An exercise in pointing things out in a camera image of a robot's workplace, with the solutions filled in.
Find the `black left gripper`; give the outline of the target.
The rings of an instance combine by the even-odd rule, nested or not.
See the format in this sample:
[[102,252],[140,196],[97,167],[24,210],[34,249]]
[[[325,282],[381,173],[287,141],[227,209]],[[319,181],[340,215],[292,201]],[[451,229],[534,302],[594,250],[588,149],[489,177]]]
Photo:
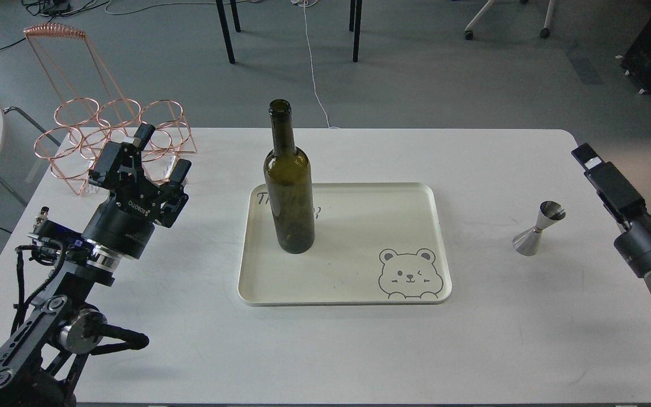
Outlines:
[[140,258],[155,225],[172,227],[189,200],[184,182],[191,161],[178,159],[170,180],[160,187],[146,177],[142,150],[154,131],[153,125],[140,124],[134,136],[106,142],[93,169],[88,170],[88,184],[111,192],[82,237],[128,258]]

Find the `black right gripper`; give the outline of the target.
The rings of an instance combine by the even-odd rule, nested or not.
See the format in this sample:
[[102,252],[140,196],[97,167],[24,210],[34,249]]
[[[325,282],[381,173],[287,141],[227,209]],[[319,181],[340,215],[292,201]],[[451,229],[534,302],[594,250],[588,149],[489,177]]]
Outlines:
[[622,227],[631,226],[613,245],[633,273],[643,278],[651,272],[651,214],[644,213],[644,197],[612,162],[603,160],[587,142],[571,154],[613,219]]

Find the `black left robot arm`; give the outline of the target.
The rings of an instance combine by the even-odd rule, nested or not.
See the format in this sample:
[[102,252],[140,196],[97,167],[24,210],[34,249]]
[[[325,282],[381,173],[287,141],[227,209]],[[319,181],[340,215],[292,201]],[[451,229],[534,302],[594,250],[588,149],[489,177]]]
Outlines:
[[170,228],[188,195],[191,162],[179,159],[170,180],[148,180],[142,153],[156,128],[106,142],[88,182],[108,190],[79,233],[41,209],[29,245],[16,247],[18,301],[11,336],[0,347],[0,406],[75,406],[75,387],[90,356],[139,350],[147,335],[111,325],[87,298],[111,286],[122,258],[141,257],[155,226]]

